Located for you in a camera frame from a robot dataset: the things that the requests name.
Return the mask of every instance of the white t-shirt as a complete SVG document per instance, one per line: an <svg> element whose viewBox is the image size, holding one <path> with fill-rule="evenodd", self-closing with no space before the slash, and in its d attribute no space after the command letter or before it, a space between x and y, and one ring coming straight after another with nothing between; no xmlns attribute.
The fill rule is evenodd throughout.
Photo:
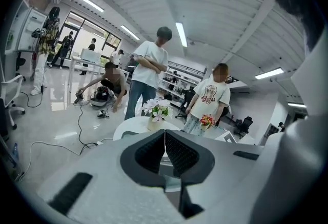
<svg viewBox="0 0 328 224"><path fill-rule="evenodd" d="M201 81L194 91L199 98L190 113L201 119L203 115L212 115L215 118L219 102L229 104L230 89L225 82L217 83L212 78Z"/></svg>
<svg viewBox="0 0 328 224"><path fill-rule="evenodd" d="M154 42L145 41L143 42L135 51L135 55L141 55L143 57L148 56L154 59L156 62L168 66L168 53L163 48L155 45ZM132 76L132 80L136 80L147 84L148 86L158 88L159 76L155 70L149 69L147 67L139 64Z"/></svg>
<svg viewBox="0 0 328 224"><path fill-rule="evenodd" d="M118 54L117 51L114 51L111 56L113 57L113 64L119 65L119 61L121 60L121 55Z"/></svg>

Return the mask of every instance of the man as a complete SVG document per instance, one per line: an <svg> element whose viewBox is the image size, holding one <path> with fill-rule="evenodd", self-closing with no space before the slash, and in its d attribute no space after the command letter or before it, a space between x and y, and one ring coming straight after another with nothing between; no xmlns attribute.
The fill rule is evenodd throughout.
<svg viewBox="0 0 328 224"><path fill-rule="evenodd" d="M60 57L60 66L59 69L63 67L64 60L66 58L66 55L68 53L68 50L72 47L73 44L73 32L71 31L69 35L65 36L63 39L63 44L61 45L60 49L58 50L57 54L55 55L53 61L49 65L50 68L52 68L52 65L54 65L58 58Z"/></svg>
<svg viewBox="0 0 328 224"><path fill-rule="evenodd" d="M54 45L59 32L59 7L53 7L49 12L42 30L44 34L38 34L39 42L37 45L38 56L34 72L34 89L31 91L31 95L37 95L43 93L43 88L47 87L47 80L45 77L45 66L48 58L48 54Z"/></svg>
<svg viewBox="0 0 328 224"><path fill-rule="evenodd" d="M141 95L142 104L156 97L158 75L165 72L168 66L168 53L162 46L171 38L172 31L161 27L157 31L156 42L145 41L134 51L139 64L133 72L125 120L135 116L135 106Z"/></svg>
<svg viewBox="0 0 328 224"><path fill-rule="evenodd" d="M285 125L283 124L283 122L279 123L279 127L281 128L280 133L285 132L286 128L285 128Z"/></svg>
<svg viewBox="0 0 328 224"><path fill-rule="evenodd" d="M96 38L92 38L91 40L91 45L89 45L88 49L91 50L91 51L94 51L95 49L95 46L94 44L97 42ZM85 75L87 72L86 71L82 71L82 73L80 75Z"/></svg>
<svg viewBox="0 0 328 224"><path fill-rule="evenodd" d="M109 58L109 60L114 63L115 67L118 68L119 61L121 60L121 55L124 54L123 50L120 49L118 52L114 51Z"/></svg>
<svg viewBox="0 0 328 224"><path fill-rule="evenodd" d="M105 73L95 80L92 80L85 87L80 88L78 92L83 93L88 87L98 82L101 82L103 86L108 87L117 97L117 100L113 105L113 112L115 113L117 111L117 107L121 104L122 97L127 94L127 85L123 72L116 69L112 62L107 62L105 64Z"/></svg>

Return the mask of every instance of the shoe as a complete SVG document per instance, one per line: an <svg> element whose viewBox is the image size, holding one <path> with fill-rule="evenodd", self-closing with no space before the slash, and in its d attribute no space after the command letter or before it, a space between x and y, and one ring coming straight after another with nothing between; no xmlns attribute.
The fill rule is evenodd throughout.
<svg viewBox="0 0 328 224"><path fill-rule="evenodd" d="M39 94L41 94L41 91L37 91L35 89L31 91L31 95L39 95Z"/></svg>

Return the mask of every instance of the black chair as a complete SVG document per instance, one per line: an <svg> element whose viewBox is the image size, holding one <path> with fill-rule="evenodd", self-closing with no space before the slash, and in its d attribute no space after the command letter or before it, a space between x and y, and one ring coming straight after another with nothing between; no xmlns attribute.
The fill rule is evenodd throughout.
<svg viewBox="0 0 328 224"><path fill-rule="evenodd" d="M248 128L251 126L251 124L253 123L252 118L251 117L246 117L244 119L244 122L242 124L236 123L236 127L237 130L234 131L235 134L239 135L239 138L242 137L242 133L246 133L248 134Z"/></svg>
<svg viewBox="0 0 328 224"><path fill-rule="evenodd" d="M18 56L17 56L17 59L16 59L16 71L18 71L19 67L23 66L25 64L25 61L26 61L26 59L21 58L21 53L22 52L18 53Z"/></svg>
<svg viewBox="0 0 328 224"><path fill-rule="evenodd" d="M184 101L181 104L181 106L179 108L179 113L177 116L175 116L175 118L178 118L178 117L183 117L184 119L187 118L186 109L187 109L191 99L193 99L194 95L195 95L195 91L193 89L186 91L186 93L184 94Z"/></svg>

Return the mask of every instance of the electrical cable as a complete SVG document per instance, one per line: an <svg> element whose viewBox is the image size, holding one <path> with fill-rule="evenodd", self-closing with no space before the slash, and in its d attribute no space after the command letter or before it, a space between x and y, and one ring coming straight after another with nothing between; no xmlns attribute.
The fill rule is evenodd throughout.
<svg viewBox="0 0 328 224"><path fill-rule="evenodd" d="M30 105L29 105L30 98L29 98L28 94L27 94L27 93L24 93L24 92L22 92L22 91L21 91L21 93L22 93L22 94L25 94L25 95L27 96L27 106L28 106L28 107L30 107L30 108L36 108L36 107L38 107L39 105L41 105L43 94L41 94L41 101L40 101L40 103L39 103L38 105L36 105L36 106L30 106Z"/></svg>

